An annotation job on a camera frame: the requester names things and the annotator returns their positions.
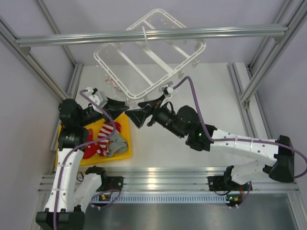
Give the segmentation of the grey sock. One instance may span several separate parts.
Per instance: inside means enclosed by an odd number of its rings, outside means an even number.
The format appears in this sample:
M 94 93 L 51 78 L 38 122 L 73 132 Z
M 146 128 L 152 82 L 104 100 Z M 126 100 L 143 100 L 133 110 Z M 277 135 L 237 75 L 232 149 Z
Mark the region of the grey sock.
M 113 157 L 114 153 L 123 154 L 128 150 L 127 141 L 120 135 L 118 131 L 115 131 L 115 133 L 109 139 L 110 143 L 108 145 L 108 158 Z

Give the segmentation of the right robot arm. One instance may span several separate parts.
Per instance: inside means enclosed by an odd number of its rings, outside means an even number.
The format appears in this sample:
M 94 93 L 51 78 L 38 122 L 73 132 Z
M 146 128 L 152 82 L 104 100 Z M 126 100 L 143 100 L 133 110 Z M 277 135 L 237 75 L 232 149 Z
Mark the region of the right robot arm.
M 237 136 L 212 125 L 201 124 L 199 114 L 185 105 L 174 110 L 171 102 L 163 103 L 164 97 L 138 103 L 138 108 L 127 110 L 126 116 L 137 128 L 149 117 L 147 126 L 158 123 L 196 151 L 220 151 L 251 159 L 242 165 L 230 165 L 224 171 L 224 185 L 235 190 L 240 185 L 266 177 L 281 183 L 292 183 L 294 176 L 294 151 L 289 137 L 260 140 Z

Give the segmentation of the white translucent sock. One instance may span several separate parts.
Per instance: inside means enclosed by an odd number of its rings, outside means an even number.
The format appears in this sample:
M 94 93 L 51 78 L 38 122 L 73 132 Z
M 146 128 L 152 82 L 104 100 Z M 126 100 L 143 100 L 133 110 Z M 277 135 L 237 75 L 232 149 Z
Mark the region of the white translucent sock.
M 107 87 L 111 90 L 112 92 L 112 98 L 117 101 L 124 101 L 125 105 L 129 106 L 130 100 L 129 98 L 125 95 L 123 90 L 118 86 L 118 84 L 110 77 L 107 77 L 105 75 L 105 83 Z

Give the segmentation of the white plastic clip hanger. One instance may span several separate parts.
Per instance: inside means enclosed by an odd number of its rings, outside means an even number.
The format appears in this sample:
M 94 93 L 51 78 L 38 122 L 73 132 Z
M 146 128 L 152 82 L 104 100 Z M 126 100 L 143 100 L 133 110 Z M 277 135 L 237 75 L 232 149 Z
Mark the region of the white plastic clip hanger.
M 138 100 L 167 83 L 174 75 L 183 76 L 184 67 L 196 66 L 205 50 L 204 39 L 151 40 L 150 30 L 183 29 L 185 26 L 162 9 L 154 9 L 127 28 L 140 32 L 141 40 L 106 43 L 94 51 L 99 68 L 126 98 Z

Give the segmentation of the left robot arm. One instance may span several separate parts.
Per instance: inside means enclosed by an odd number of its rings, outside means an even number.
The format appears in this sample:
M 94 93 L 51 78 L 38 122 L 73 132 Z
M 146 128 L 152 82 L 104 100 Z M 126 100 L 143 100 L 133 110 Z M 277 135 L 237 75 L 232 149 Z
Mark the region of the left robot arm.
M 114 120 L 128 110 L 125 102 L 91 96 L 83 109 L 74 99 L 59 104 L 61 131 L 58 138 L 57 171 L 49 199 L 35 221 L 44 230 L 81 230 L 85 212 L 97 190 L 108 186 L 104 168 L 90 167 L 78 188 L 75 182 L 79 165 L 89 148 L 95 154 L 111 157 L 128 151 L 128 143 L 120 136 L 120 124 Z

